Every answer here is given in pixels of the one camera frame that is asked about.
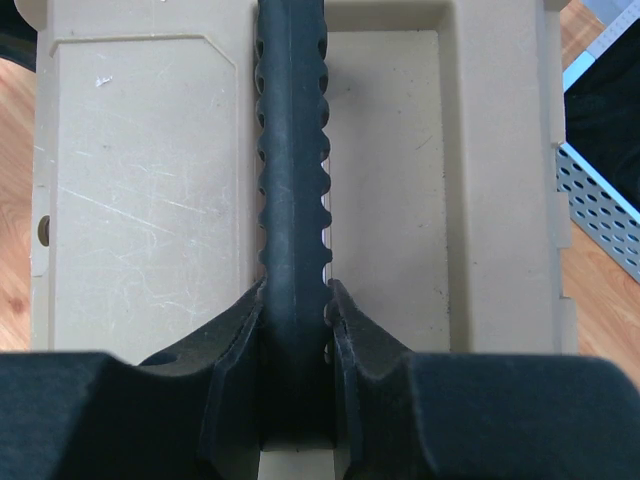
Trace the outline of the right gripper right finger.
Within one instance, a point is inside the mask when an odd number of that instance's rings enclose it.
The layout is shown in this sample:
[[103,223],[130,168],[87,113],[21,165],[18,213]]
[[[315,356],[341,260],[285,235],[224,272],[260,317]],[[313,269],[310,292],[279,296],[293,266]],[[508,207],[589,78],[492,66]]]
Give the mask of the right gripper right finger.
[[339,479],[635,479],[639,393],[596,357],[418,353],[330,284]]

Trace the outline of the tan plastic tool box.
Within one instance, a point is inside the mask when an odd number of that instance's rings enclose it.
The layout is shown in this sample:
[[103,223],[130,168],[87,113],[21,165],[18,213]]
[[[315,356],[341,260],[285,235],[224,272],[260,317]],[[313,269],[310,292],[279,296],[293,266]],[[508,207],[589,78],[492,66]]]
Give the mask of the tan plastic tool box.
[[[264,236],[254,1],[20,1],[37,33],[32,358],[137,364]],[[416,351],[573,354],[559,1],[328,1],[325,274]]]

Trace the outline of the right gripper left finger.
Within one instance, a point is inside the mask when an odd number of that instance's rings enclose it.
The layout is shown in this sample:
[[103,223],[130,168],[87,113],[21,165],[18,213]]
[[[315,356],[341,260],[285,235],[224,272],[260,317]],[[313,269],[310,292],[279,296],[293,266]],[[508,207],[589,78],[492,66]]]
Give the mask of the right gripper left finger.
[[1,358],[5,479],[254,479],[257,287],[130,365],[104,352]]

